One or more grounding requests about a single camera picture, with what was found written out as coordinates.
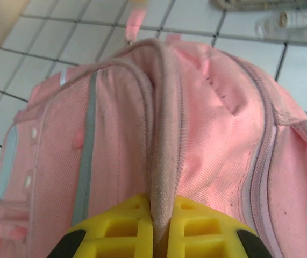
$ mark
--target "backpack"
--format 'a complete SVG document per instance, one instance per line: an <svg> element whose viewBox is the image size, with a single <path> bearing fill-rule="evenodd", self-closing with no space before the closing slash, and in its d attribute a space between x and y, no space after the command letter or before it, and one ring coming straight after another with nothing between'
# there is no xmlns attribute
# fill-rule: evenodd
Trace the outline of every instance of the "backpack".
<svg viewBox="0 0 307 258"><path fill-rule="evenodd" d="M307 115L258 67L146 39L38 84L0 158L0 257L45 258L67 232L147 193L154 256L176 195L307 257Z"/></svg>

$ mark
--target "white button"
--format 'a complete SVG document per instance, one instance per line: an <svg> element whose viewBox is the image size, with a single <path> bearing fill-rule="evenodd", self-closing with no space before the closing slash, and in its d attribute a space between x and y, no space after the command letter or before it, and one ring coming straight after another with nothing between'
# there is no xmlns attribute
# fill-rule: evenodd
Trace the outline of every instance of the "white button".
<svg viewBox="0 0 307 258"><path fill-rule="evenodd" d="M32 138L32 139L35 139L35 138L36 138L36 134L37 134L36 128L33 128L33 129L31 130L31 138Z"/></svg>
<svg viewBox="0 0 307 258"><path fill-rule="evenodd" d="M24 181L24 186L25 186L25 188L28 188L28 187L29 187L30 181L31 181L31 176L27 176L27 177L25 178L25 181Z"/></svg>

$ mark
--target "zipper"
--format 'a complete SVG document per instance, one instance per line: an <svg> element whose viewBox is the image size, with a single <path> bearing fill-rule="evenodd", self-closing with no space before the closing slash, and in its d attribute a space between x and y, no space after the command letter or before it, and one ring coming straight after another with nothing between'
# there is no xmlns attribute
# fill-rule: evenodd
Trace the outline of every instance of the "zipper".
<svg viewBox="0 0 307 258"><path fill-rule="evenodd" d="M185 148L187 145L187 136L188 135L188 120L185 119L185 114L187 113L186 110L186 88L185 85L182 82L182 75L181 75L181 70L178 67L178 62L176 61L176 56L173 55L173 60L174 60L174 67L176 69L176 78L178 78L178 85L179 85L179 106L180 106L180 119L179 119L179 148L178 148L178 156L177 156L177 183L175 185L175 193L177 193L178 187L180 185L180 180L182 176L182 170L183 170L183 165L184 165L184 153L185 153Z"/></svg>
<svg viewBox="0 0 307 258"><path fill-rule="evenodd" d="M262 102L265 115L265 125L263 136L258 148L256 159L251 174L248 177L249 192L243 194L243 207L250 199L249 212L244 210L244 218L250 226L253 227L261 240L265 243L273 257L283 257L279 243L277 242L272 222L269 215L268 206L268 176L270 161L273 156L277 127L275 125L273 105L269 93L265 87L262 77L255 71L250 64L241 61L239 58L226 54L238 66L245 71L255 84Z"/></svg>

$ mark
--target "white tile floor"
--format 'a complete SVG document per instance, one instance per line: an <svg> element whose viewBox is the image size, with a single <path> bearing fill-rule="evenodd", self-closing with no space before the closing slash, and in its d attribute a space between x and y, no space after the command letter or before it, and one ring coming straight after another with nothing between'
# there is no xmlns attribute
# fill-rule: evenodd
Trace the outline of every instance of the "white tile floor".
<svg viewBox="0 0 307 258"><path fill-rule="evenodd" d="M68 66L94 62L124 45L126 0L31 0L0 50L0 151L31 89ZM209 0L151 0L139 38L182 33L258 65L307 111L307 46L263 42L255 22L269 12L223 13Z"/></svg>

